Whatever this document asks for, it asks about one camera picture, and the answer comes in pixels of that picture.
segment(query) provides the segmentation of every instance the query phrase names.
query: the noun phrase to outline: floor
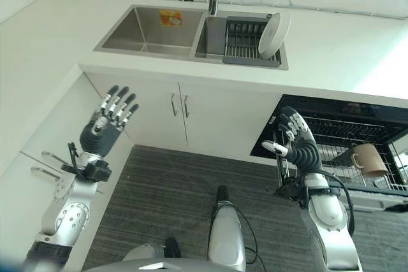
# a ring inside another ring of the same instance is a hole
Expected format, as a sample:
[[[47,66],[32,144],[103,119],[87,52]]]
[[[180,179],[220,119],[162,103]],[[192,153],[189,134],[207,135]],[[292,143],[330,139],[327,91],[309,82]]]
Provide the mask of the floor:
[[[84,269],[121,261],[132,248],[169,236],[179,240],[184,257],[205,258],[219,185],[229,187],[249,219],[268,271],[315,271],[298,205],[273,194],[275,168],[143,146],[129,156]],[[353,240],[364,271],[406,271],[407,233],[408,213],[356,212]],[[246,226],[244,240],[253,247]],[[262,271],[259,261],[247,271]]]

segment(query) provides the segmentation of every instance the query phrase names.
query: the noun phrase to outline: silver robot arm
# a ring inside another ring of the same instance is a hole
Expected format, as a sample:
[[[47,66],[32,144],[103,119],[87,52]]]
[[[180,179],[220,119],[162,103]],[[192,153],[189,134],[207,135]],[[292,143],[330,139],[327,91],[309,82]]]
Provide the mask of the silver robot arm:
[[[84,127],[80,136],[83,151],[78,155],[74,143],[68,144],[71,164],[48,154],[62,164],[61,169],[66,174],[57,181],[54,198],[42,219],[41,231],[27,254],[28,263],[48,261],[64,266],[80,233],[86,228],[98,182],[107,182],[111,173],[104,157],[138,108],[134,104],[126,111],[136,97],[131,94],[117,109],[129,88],[124,87],[114,96],[118,89],[115,85],[108,91]]]
[[[363,271],[351,239],[354,216],[347,228],[347,212],[331,189],[322,169],[316,142],[301,115],[291,107],[282,109],[279,128],[293,145],[286,148],[265,140],[262,145],[298,168],[299,176],[282,186],[277,194],[298,201],[310,237],[310,250],[318,271]]]

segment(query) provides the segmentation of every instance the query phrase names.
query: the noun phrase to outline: beige mug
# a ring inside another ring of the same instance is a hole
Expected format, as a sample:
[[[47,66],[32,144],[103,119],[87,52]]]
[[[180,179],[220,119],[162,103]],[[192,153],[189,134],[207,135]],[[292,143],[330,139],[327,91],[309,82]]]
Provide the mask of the beige mug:
[[[371,143],[364,143],[353,148],[351,156],[353,164],[360,169],[363,176],[375,177],[388,173],[381,156]]]

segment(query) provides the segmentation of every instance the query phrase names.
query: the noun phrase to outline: dish rack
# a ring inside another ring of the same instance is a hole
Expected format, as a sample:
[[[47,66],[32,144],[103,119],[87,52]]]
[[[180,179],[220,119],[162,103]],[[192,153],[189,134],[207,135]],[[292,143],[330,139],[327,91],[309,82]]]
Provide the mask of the dish rack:
[[[279,50],[264,60],[258,52],[267,18],[228,17],[225,32],[223,63],[277,68],[282,64]]]
[[[305,117],[306,123],[312,131],[322,159],[323,170],[336,174],[349,190],[375,192],[380,194],[408,196],[408,169],[397,167],[397,150],[393,143],[389,143],[388,132],[384,126],[344,122],[341,120]],[[283,142],[283,133],[279,132],[277,141]],[[364,178],[361,171],[351,162],[353,147],[363,143],[373,144],[382,161],[388,169],[388,174],[375,178]],[[285,177],[292,175],[288,163],[283,167],[281,159],[278,167],[281,171],[280,183]],[[334,180],[327,178],[331,186],[338,186]]]

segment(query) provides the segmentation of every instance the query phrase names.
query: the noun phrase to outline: open dishwasher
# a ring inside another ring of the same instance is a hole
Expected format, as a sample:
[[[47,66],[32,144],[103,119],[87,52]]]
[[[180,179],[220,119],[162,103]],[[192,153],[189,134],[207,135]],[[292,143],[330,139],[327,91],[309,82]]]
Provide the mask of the open dishwasher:
[[[291,106],[312,131],[323,170],[335,174],[350,191],[355,210],[408,211],[408,166],[400,155],[408,148],[408,109],[283,95],[251,155],[277,159],[280,187],[297,176],[296,167],[261,146],[265,139],[288,146],[278,128],[279,112]],[[388,173],[366,178],[351,161],[353,147],[371,143],[381,156]],[[340,185],[327,178],[331,187]],[[341,192],[340,200],[346,204]]]

